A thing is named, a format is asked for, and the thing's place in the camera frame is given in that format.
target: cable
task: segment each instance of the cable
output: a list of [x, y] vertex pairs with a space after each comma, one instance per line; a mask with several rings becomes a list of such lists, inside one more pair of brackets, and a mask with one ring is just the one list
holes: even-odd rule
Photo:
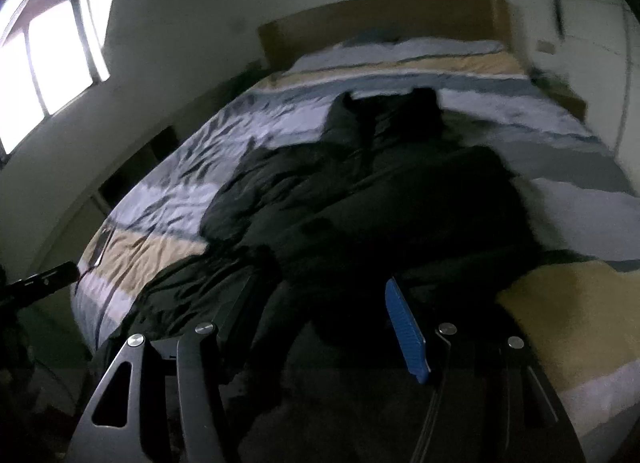
[[65, 390], [65, 394], [67, 396], [67, 398], [69, 398], [69, 400], [71, 400], [71, 404], [73, 406], [73, 408], [76, 407], [76, 399], [74, 398], [73, 393], [71, 392], [71, 390], [68, 388], [68, 386], [66, 385], [66, 383], [57, 375], [55, 374], [55, 372], [53, 371], [53, 369], [51, 369], [49, 366], [47, 366], [47, 364], [45, 364], [44, 362], [42, 362], [41, 360], [39, 360], [38, 358], [34, 358], [34, 361], [36, 363], [36, 365], [40, 366], [42, 369], [44, 369], [44, 371], [60, 386]]

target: yellow stripe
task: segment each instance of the yellow stripe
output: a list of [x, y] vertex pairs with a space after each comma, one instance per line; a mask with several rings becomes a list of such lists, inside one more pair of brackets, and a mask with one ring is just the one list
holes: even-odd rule
[[383, 62], [322, 71], [273, 74], [256, 84], [252, 90], [277, 91], [303, 85], [322, 84], [338, 79], [357, 78], [371, 74], [406, 74], [411, 72], [447, 72], [495, 77], [523, 77], [525, 71], [508, 52], [461, 57], [426, 57], [405, 62]]
[[556, 391], [640, 358], [640, 271], [601, 261], [542, 266], [498, 295], [529, 336]]
[[[90, 257], [97, 239], [91, 240], [83, 257]], [[169, 235], [118, 230], [92, 273], [135, 297], [160, 270], [194, 253], [203, 253], [204, 242]]]

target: metal screw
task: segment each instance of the metal screw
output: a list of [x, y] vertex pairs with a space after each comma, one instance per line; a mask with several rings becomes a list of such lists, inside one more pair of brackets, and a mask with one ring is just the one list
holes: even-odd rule
[[213, 331], [213, 324], [210, 322], [201, 322], [196, 326], [196, 333], [198, 335], [207, 335]]
[[458, 328], [450, 322], [443, 322], [438, 326], [438, 331], [443, 335], [455, 335], [458, 332]]
[[127, 344], [132, 348], [140, 346], [145, 341], [145, 336], [140, 333], [134, 333], [127, 339]]
[[513, 348], [513, 349], [524, 348], [524, 340], [522, 340], [520, 337], [509, 337], [507, 339], [507, 344], [509, 345], [510, 348]]

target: bright window light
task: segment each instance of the bright window light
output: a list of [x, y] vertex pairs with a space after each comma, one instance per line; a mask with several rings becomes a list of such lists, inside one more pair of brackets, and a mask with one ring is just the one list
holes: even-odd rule
[[104, 57], [100, 51], [100, 42], [98, 42], [98, 36], [95, 33], [94, 22], [91, 18], [91, 10], [89, 9], [89, 0], [80, 0], [80, 15], [82, 16], [82, 23], [84, 24], [84, 32], [86, 34], [87, 44], [89, 45], [89, 53], [94, 60], [95, 69], [98, 72], [98, 77], [104, 82], [109, 78], [109, 70], [104, 62]]
[[31, 79], [24, 34], [0, 48], [0, 140], [11, 153], [44, 118]]
[[29, 25], [31, 61], [50, 114], [92, 83], [71, 1], [34, 18]]

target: pillow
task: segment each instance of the pillow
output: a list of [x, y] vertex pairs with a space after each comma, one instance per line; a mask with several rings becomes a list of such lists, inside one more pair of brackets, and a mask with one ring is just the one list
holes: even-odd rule
[[363, 44], [381, 44], [384, 42], [395, 43], [400, 40], [397, 32], [393, 30], [385, 30], [384, 28], [370, 28], [360, 32], [357, 36], [351, 37], [351, 39], [344, 40], [338, 46], [351, 47], [362, 46]]
[[320, 52], [303, 55], [287, 73], [398, 62], [419, 57], [485, 55], [501, 52], [503, 49], [504, 46], [496, 40], [465, 41], [437, 37], [417, 37], [401, 42], [374, 42], [359, 46], [345, 46], [344, 43], [340, 43]]

